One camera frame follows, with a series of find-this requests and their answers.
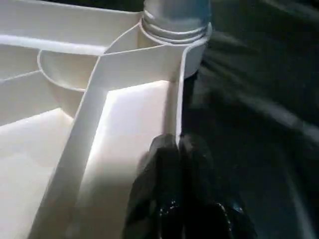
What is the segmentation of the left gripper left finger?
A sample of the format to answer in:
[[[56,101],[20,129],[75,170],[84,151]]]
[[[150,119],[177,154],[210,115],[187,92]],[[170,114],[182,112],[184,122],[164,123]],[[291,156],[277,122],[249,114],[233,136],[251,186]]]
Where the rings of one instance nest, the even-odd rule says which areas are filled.
[[[124,238],[182,238],[182,168],[172,134],[161,134],[150,145],[132,184]]]

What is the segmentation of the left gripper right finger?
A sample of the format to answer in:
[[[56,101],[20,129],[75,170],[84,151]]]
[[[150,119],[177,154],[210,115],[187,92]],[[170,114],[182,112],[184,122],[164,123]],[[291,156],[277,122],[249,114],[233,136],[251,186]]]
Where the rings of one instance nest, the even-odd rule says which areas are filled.
[[[218,168],[206,142],[180,138],[183,164],[184,229],[187,239],[255,239],[254,224],[240,196]]]

